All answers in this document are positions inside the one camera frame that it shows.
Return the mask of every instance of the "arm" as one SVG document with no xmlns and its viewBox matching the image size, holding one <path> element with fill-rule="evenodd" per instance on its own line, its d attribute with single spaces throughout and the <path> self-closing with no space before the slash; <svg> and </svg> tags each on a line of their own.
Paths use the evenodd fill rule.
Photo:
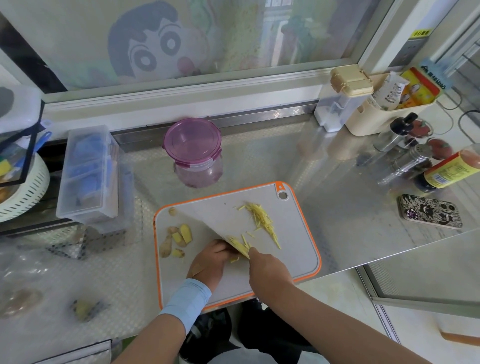
<svg viewBox="0 0 480 364">
<path fill-rule="evenodd" d="M 250 285 L 257 297 L 331 364 L 430 364 L 364 323 L 295 287 L 287 267 L 250 249 Z"/>
<path fill-rule="evenodd" d="M 173 363 L 185 336 L 223 276 L 225 263 L 238 256 L 230 245 L 214 240 L 197 255 L 187 280 L 167 306 L 118 357 L 115 364 Z"/>
</svg>

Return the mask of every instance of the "wooden handle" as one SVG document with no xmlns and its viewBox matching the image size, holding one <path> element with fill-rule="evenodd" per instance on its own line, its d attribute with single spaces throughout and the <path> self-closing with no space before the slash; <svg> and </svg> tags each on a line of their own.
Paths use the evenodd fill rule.
<svg viewBox="0 0 480 364">
<path fill-rule="evenodd" d="M 442 338 L 448 341 L 459 342 L 461 344 L 473 345 L 473 346 L 480 346 L 480 338 L 475 336 L 467 336 L 467 335 L 458 335 L 458 334 L 450 334 L 447 332 L 441 332 Z"/>
</svg>

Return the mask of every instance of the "countertop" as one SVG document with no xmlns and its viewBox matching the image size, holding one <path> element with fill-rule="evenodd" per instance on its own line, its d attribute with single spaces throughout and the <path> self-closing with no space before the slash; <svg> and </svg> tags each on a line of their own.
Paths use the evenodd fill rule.
<svg viewBox="0 0 480 364">
<path fill-rule="evenodd" d="M 394 156 L 375 154 L 372 137 L 354 137 L 346 128 L 326 133 L 311 115 L 230 126 L 221 131 L 223 176 L 203 189 L 189 188 L 180 182 L 173 160 L 161 148 L 161 139 L 155 133 L 147 142 L 120 144 L 128 152 L 135 176 L 133 227 L 121 236 L 120 243 L 118 234 L 104 238 L 91 234 L 87 242 L 102 241 L 108 246 L 110 241 L 110 246 L 117 249 L 102 253 L 98 246 L 87 246 L 86 250 L 91 250 L 87 260 L 55 257 L 56 265 L 52 268 L 57 277 L 76 272 L 71 279 L 96 292 L 110 305 L 109 309 L 88 324 L 78 324 L 75 330 L 61 325 L 63 318 L 53 315 L 48 325 L 42 325 L 47 341 L 39 339 L 30 345 L 35 347 L 35 353 L 16 362 L 31 363 L 105 339 L 135 335 L 158 314 L 153 216 L 164 205 L 273 181 L 286 182 L 296 193 L 322 257 L 322 269 L 313 279 L 452 238 L 479 225 L 479 205 L 468 204 L 470 190 L 463 181 L 455 188 L 433 194 L 434 198 L 457 204 L 464 222 L 462 229 L 402 219 L 397 197 L 403 193 L 423 194 L 408 180 L 397 179 L 388 186 L 377 183 Z M 359 166 L 359 160 L 365 160 L 366 155 L 373 156 L 374 162 Z M 47 241 L 52 236 L 51 231 L 38 234 L 50 234 L 44 236 Z M 58 292 L 54 302 L 63 306 L 81 295 L 81 290 L 68 295 Z M 33 324 L 26 321 L 24 327 L 41 333 Z M 15 342 L 23 342 L 23 335 L 21 331 L 8 335 L 0 331 L 12 360 L 17 359 L 14 353 L 20 350 Z"/>
</svg>

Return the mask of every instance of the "cartoon red cheek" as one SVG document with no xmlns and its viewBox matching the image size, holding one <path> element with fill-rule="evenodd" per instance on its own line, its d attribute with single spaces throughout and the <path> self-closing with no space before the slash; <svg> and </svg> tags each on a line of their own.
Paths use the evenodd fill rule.
<svg viewBox="0 0 480 364">
<path fill-rule="evenodd" d="M 184 76 L 190 76 L 195 71 L 195 65 L 188 57 L 181 57 L 177 61 L 177 68 Z"/>
</svg>

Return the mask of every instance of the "black pants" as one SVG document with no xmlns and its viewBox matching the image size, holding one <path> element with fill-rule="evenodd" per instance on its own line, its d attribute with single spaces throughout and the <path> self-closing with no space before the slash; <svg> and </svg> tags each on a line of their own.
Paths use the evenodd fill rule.
<svg viewBox="0 0 480 364">
<path fill-rule="evenodd" d="M 262 310 L 257 299 L 242 303 L 242 308 L 238 335 L 245 348 L 269 354 L 278 364 L 297 364 L 302 351 L 318 353 L 302 335 L 272 310 Z M 193 345 L 184 344 L 180 355 L 191 363 L 207 364 L 224 352 L 239 349 L 228 339 L 229 335 L 225 335 L 225 332 L 219 334 L 217 330 L 207 339 L 192 342 Z"/>
</svg>

